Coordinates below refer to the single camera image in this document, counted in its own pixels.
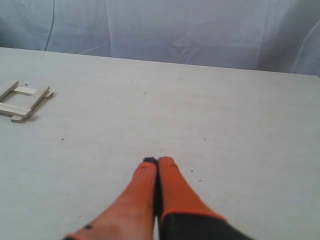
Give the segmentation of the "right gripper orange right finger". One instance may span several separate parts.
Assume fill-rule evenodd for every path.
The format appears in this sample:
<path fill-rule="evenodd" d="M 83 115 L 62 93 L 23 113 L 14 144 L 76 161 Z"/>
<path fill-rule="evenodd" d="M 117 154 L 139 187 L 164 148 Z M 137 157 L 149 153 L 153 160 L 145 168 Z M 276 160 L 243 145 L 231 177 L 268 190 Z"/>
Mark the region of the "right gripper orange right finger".
<path fill-rule="evenodd" d="M 250 240 L 209 208 L 195 193 L 171 157 L 158 159 L 162 209 L 158 214 L 161 240 Z"/>

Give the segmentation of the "right gripper black left finger tip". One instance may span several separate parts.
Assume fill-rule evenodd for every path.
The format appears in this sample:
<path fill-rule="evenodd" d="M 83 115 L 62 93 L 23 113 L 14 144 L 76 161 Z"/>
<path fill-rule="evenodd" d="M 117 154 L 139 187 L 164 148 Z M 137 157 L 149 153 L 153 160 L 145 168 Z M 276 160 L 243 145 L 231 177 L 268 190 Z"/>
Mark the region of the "right gripper black left finger tip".
<path fill-rule="evenodd" d="M 120 196 L 98 217 L 65 240 L 152 240 L 157 160 L 146 157 Z"/>

